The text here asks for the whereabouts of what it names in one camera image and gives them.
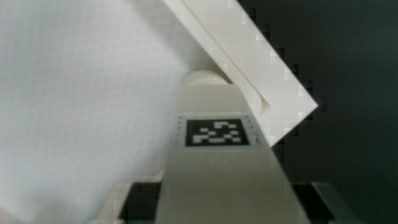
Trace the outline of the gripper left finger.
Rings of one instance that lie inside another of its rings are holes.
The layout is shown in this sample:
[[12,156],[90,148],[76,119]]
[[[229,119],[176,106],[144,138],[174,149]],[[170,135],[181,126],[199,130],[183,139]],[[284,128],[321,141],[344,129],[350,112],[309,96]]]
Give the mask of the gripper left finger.
[[160,188],[160,182],[120,184],[87,224],[154,224]]

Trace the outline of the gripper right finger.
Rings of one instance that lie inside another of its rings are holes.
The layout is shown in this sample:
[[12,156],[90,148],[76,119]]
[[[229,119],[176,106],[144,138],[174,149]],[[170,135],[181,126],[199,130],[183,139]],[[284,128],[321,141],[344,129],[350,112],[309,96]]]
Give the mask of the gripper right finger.
[[291,184],[311,224],[355,224],[355,215],[334,189],[325,182]]

